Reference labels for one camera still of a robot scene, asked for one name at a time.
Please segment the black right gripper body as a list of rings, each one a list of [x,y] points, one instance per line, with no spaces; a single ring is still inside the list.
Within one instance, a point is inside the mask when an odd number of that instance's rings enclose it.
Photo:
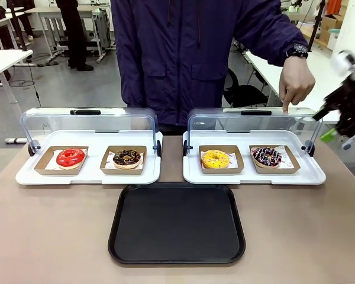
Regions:
[[[335,129],[340,135],[355,135],[355,80],[351,76],[325,98],[324,107],[327,111],[339,111],[340,118]]]

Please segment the person left hand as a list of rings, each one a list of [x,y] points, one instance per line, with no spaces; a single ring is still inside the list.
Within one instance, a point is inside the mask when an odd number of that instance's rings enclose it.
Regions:
[[[315,78],[310,72],[306,58],[291,56],[284,62],[279,80],[279,99],[284,114],[288,114],[289,105],[304,101],[313,90]]]

